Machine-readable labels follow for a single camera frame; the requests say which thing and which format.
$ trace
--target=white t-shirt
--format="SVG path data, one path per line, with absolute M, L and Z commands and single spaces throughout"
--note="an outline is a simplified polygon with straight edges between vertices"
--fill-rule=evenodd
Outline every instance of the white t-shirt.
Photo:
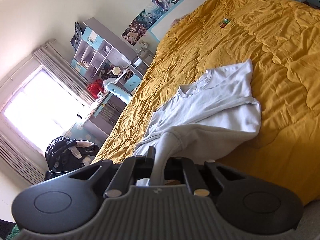
M 152 114 L 134 155 L 146 155 L 148 147 L 155 146 L 151 175 L 155 177 L 154 171 L 162 169 L 171 156 L 184 156 L 203 164 L 207 159 L 227 155 L 240 143 L 252 139 L 260 129 L 261 109 L 251 94 L 251 78 L 252 62 L 249 59 L 244 63 L 207 69 L 196 82 L 180 86 L 177 94 Z M 150 183 L 153 185 L 163 182 L 163 178 L 152 177 Z

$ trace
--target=poster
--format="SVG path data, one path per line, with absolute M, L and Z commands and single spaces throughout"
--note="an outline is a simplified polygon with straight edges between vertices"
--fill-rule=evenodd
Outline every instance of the poster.
M 84 30 L 81 28 L 78 22 L 75 24 L 75 35 L 73 35 L 71 39 L 71 44 L 75 52 L 77 52 L 77 49 L 79 47 L 80 41 L 82 39 L 82 34 L 84 33 Z
M 131 45 L 136 44 L 147 30 L 179 1 L 180 0 L 152 0 L 132 21 L 122 34 L 122 37 Z

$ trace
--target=gray ribbed base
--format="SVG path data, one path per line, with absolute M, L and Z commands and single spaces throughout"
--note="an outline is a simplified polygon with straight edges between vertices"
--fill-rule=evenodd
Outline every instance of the gray ribbed base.
M 22 230 L 15 240 L 289 240 L 294 231 L 258 236 L 234 228 L 208 197 L 191 195 L 185 185 L 131 186 L 129 192 L 104 201 L 84 226 L 58 235 Z

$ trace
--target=gray curtain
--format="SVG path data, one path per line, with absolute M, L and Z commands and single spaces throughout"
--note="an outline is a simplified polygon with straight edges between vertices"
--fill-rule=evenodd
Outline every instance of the gray curtain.
M 44 180 L 44 172 L 11 146 L 9 140 L 2 134 L 0 134 L 0 157 L 30 183 L 35 185 Z
M 118 121 L 121 112 L 121 107 L 109 100 L 99 114 L 107 123 L 114 126 Z
M 87 90 L 90 83 L 60 55 L 51 42 L 34 51 L 33 56 L 89 106 L 94 102 Z

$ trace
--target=mustard comforter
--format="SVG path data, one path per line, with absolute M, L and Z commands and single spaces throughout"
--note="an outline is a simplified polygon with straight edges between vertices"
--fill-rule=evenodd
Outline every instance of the mustard comforter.
M 224 29 L 218 22 L 230 21 Z M 160 42 L 154 62 L 95 161 L 121 162 L 151 113 L 207 68 L 253 63 L 259 135 L 219 162 L 294 191 L 320 195 L 320 10 L 292 0 L 208 0 Z

